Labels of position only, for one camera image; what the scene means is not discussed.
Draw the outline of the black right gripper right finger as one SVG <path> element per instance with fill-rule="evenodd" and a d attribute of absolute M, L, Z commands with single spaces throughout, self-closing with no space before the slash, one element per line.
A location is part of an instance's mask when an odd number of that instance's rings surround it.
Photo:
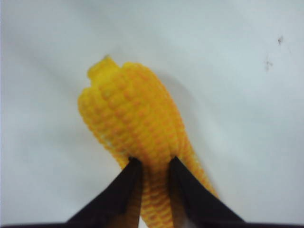
<path fill-rule="evenodd" d="M 173 223 L 245 222 L 208 191 L 178 157 L 169 164 L 169 196 Z"/>

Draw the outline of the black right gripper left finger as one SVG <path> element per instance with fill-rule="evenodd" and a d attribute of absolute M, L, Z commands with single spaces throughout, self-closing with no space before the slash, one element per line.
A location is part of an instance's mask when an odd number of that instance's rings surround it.
<path fill-rule="evenodd" d="M 142 201 L 142 163 L 130 158 L 126 167 L 67 223 L 138 223 Z"/>

